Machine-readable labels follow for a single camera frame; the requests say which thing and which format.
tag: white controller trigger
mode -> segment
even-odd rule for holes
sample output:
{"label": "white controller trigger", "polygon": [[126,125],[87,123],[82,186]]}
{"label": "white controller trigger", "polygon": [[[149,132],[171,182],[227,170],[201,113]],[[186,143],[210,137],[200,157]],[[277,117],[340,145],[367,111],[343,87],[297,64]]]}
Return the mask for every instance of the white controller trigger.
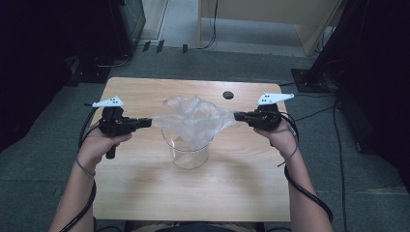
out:
{"label": "white controller trigger", "polygon": [[123,105],[123,102],[120,100],[118,96],[115,96],[114,98],[110,98],[108,100],[93,103],[93,107],[114,107]]}
{"label": "white controller trigger", "polygon": [[289,99],[293,99],[295,95],[293,94],[270,94],[264,93],[259,100],[257,101],[257,105],[266,105],[266,104],[274,104],[281,101],[286,101]]}

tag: black handheld controller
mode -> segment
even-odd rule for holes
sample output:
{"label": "black handheld controller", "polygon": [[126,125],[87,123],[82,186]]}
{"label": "black handheld controller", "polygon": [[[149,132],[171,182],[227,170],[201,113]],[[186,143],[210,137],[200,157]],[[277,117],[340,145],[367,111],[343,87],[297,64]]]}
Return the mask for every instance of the black handheld controller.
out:
{"label": "black handheld controller", "polygon": [[[102,110],[99,129],[108,136],[121,136],[135,132],[140,128],[150,128],[152,119],[140,118],[133,119],[123,117],[124,109],[120,106],[105,107]],[[105,155],[107,159],[115,158],[115,146],[113,146]]]}
{"label": "black handheld controller", "polygon": [[277,104],[259,105],[253,112],[235,112],[236,121],[246,122],[250,127],[273,131],[281,122]]}

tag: glass rim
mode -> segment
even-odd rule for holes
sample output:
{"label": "glass rim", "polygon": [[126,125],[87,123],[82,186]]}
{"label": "glass rim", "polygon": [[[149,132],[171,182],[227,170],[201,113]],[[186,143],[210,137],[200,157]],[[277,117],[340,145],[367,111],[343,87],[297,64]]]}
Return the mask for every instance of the glass rim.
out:
{"label": "glass rim", "polygon": [[214,137],[212,137],[212,138],[211,138],[211,141],[209,141],[205,146],[203,146],[203,147],[201,147],[201,148],[198,148],[198,149],[196,149],[196,150],[193,150],[193,151],[186,151],[186,150],[181,150],[181,149],[175,148],[174,146],[172,146],[171,144],[169,144],[168,140],[165,138],[165,136],[164,136],[164,134],[163,134],[163,127],[161,127],[161,133],[162,133],[162,138],[163,138],[163,140],[165,140],[166,144],[167,144],[170,148],[172,148],[172,149],[174,149],[174,150],[176,150],[176,151],[178,151],[178,152],[182,152],[182,153],[195,153],[195,152],[199,152],[199,151],[201,151],[201,150],[204,150],[205,148],[207,148],[207,147],[211,144],[212,140],[214,140]]}

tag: glass beaker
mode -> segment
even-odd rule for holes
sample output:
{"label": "glass beaker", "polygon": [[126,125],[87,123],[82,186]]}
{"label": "glass beaker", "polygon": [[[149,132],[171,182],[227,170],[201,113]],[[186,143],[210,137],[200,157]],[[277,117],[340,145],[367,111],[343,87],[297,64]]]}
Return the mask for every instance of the glass beaker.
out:
{"label": "glass beaker", "polygon": [[162,128],[163,139],[169,146],[172,161],[179,167],[194,169],[201,166],[208,159],[208,147],[211,141],[199,149],[193,149],[189,142],[183,140],[179,134],[168,128]]}

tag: person's left hand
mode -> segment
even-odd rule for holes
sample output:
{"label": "person's left hand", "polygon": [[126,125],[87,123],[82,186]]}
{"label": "person's left hand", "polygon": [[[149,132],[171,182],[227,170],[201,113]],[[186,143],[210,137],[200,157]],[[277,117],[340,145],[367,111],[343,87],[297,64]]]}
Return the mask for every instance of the person's left hand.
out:
{"label": "person's left hand", "polygon": [[91,168],[100,163],[103,156],[111,149],[112,146],[119,146],[121,142],[128,141],[132,135],[126,134],[116,137],[109,137],[103,134],[97,128],[98,124],[91,127],[89,134],[85,138],[78,152],[78,158],[82,159],[82,163]]}

